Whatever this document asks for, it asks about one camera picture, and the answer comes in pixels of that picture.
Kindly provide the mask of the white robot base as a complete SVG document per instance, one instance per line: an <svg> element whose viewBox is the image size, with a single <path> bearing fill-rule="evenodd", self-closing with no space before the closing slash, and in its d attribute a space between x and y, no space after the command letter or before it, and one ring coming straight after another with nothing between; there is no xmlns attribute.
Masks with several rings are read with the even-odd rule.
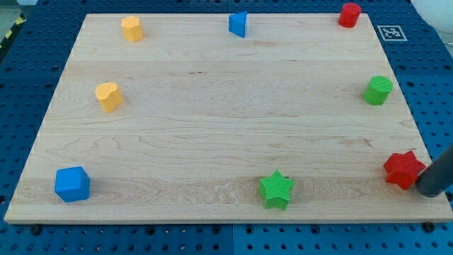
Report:
<svg viewBox="0 0 453 255"><path fill-rule="evenodd" d="M426 23L452 34L452 0L411 0L411 3Z"/></svg>

